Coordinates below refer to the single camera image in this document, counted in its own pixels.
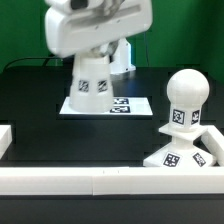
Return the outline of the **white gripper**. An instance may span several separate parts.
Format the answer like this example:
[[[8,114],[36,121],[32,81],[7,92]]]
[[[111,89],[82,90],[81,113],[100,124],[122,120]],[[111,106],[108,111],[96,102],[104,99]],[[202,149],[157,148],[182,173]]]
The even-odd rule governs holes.
[[[151,0],[44,0],[48,49],[61,58],[147,31]]]

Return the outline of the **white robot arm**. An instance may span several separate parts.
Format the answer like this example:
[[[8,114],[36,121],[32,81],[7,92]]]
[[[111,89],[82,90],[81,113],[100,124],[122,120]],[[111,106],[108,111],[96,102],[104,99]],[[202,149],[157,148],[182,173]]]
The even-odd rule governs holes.
[[[90,51],[108,55],[112,73],[131,65],[126,38],[152,25],[151,0],[44,0],[48,49],[60,58]]]

